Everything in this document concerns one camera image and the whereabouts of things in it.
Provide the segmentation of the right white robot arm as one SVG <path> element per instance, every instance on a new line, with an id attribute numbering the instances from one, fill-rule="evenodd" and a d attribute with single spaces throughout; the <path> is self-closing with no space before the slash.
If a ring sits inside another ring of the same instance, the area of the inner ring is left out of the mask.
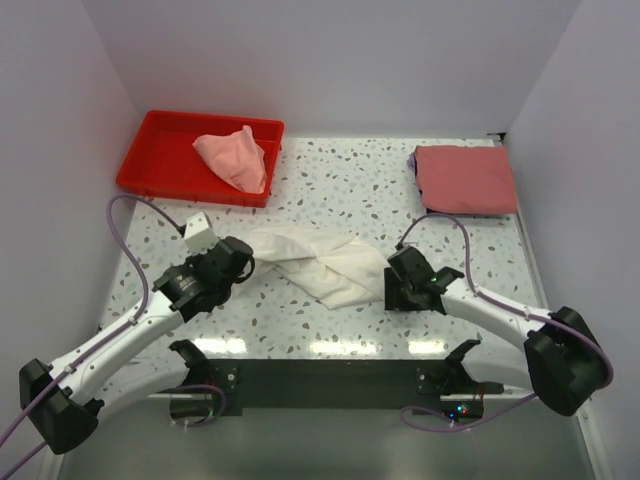
<path id="1" fill-rule="evenodd" d="M 571 416 L 613 380 L 613 367 L 583 317 L 563 307 L 555 312 L 514 302 L 472 285 L 450 267 L 436 271 L 412 246 L 399 246 L 384 269 L 388 311 L 432 311 L 479 326 L 526 359 L 525 373 L 507 385 L 532 391 L 557 414 Z"/>

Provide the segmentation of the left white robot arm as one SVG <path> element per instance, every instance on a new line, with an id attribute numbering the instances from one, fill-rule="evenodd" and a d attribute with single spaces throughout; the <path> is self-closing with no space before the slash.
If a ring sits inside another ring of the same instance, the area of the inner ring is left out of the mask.
<path id="1" fill-rule="evenodd" d="M 105 382 L 161 336 L 224 304 L 254 268 L 252 248 L 227 236 L 165 270 L 143 300 L 74 352 L 24 365 L 20 406 L 44 444 L 64 454 L 83 443 L 99 424 Z"/>

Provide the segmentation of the white graphic t-shirt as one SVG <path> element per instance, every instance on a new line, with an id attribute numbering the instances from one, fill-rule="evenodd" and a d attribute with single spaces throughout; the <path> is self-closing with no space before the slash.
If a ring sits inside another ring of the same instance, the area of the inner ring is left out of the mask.
<path id="1" fill-rule="evenodd" d="M 387 260 L 356 235 L 275 226 L 253 229 L 242 240 L 255 259 L 251 284 L 274 271 L 329 310 L 384 299 Z"/>

